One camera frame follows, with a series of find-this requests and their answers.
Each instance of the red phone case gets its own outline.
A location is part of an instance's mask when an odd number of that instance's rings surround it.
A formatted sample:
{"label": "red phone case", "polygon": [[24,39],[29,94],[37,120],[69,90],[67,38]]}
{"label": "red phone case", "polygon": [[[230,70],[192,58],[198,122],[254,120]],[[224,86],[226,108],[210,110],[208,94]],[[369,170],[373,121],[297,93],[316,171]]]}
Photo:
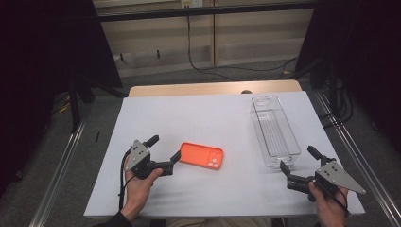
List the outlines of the red phone case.
{"label": "red phone case", "polygon": [[223,150],[204,145],[183,143],[180,162],[196,166],[220,169],[223,161]]}

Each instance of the gray carpet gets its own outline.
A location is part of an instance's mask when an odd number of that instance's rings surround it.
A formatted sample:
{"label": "gray carpet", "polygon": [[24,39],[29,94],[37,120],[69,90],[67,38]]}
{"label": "gray carpet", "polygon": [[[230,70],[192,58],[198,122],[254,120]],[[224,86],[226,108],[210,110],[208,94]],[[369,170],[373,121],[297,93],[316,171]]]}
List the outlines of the gray carpet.
{"label": "gray carpet", "polygon": [[[241,66],[266,69],[279,66],[284,62],[250,63]],[[293,69],[294,63],[287,65],[286,69]],[[237,80],[285,79],[287,77],[287,75],[283,75],[282,69],[269,72],[218,69],[213,72]],[[216,82],[229,81],[229,79],[217,75],[201,74],[195,70],[184,70],[123,78],[122,81],[125,86],[123,90],[128,92],[131,86],[136,85]],[[300,83],[303,89],[308,91],[317,113],[323,114],[323,109],[320,107],[314,91],[310,90],[308,77],[300,79]],[[109,96],[97,89],[95,89],[95,93],[96,101],[91,108],[90,116],[45,226],[92,226],[97,223],[96,220],[85,218],[83,212],[110,141],[122,99]],[[401,171],[401,165],[399,165],[401,155],[384,135],[373,129],[369,116],[356,102],[354,108],[354,116],[346,123],[346,127],[369,160],[380,181],[384,183],[399,206],[401,196],[398,190],[401,180],[397,178],[396,174]],[[24,169],[24,178],[18,183],[12,183],[0,200],[0,226],[27,226],[30,223],[68,143],[70,130],[70,113],[54,113],[52,115],[41,144]],[[359,196],[366,214],[348,218],[348,225],[391,226],[377,200],[369,192],[369,186],[353,164],[335,130],[330,128],[326,132],[344,168],[368,191],[367,195]],[[316,217],[288,218],[288,226],[313,226],[315,221]],[[136,224],[136,226],[147,225],[147,221]]]}

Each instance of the human hand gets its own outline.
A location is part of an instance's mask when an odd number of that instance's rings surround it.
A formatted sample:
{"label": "human hand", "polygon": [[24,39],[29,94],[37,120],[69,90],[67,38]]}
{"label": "human hand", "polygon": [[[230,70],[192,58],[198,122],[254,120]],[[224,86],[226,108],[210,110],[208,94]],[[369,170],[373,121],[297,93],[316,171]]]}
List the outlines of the human hand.
{"label": "human hand", "polygon": [[[318,210],[318,218],[321,222],[322,227],[343,227],[345,226],[345,211],[336,204],[333,199],[326,199],[323,195],[321,189],[313,182],[309,183],[309,190],[316,199],[316,206]],[[346,197],[348,190],[345,188],[340,188],[340,191],[344,196],[337,192],[335,197],[342,204],[346,203]]]}
{"label": "human hand", "polygon": [[150,188],[162,173],[163,170],[157,168],[154,169],[146,179],[140,180],[134,176],[132,171],[125,172],[125,180],[128,182],[126,186],[127,202],[121,209],[121,214],[123,214],[126,220],[132,222],[138,216],[148,200]]}

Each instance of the white tabletop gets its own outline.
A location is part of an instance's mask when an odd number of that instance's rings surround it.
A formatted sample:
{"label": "white tabletop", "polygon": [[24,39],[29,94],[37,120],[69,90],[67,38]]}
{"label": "white tabletop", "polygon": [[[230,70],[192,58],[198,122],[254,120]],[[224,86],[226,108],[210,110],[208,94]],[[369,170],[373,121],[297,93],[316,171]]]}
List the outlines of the white tabletop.
{"label": "white tabletop", "polygon": [[[118,211],[121,159],[134,139],[159,134],[151,160],[168,161],[183,142],[222,148],[220,170],[177,163],[173,176],[151,188],[142,218],[284,217],[316,214],[315,203],[288,190],[278,168],[264,166],[250,115],[254,96],[279,96],[302,150],[293,174],[314,175],[320,162],[306,150],[338,158],[305,92],[248,95],[125,98],[84,216],[102,218]],[[352,214],[363,214],[357,195],[348,197]]]}

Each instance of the transparent storage bin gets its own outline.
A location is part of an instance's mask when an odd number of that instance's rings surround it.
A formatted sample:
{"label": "transparent storage bin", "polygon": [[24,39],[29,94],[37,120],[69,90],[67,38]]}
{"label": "transparent storage bin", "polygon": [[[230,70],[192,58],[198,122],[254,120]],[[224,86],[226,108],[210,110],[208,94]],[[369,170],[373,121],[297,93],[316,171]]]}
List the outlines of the transparent storage bin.
{"label": "transparent storage bin", "polygon": [[254,97],[251,117],[265,166],[293,165],[301,150],[278,97]]}

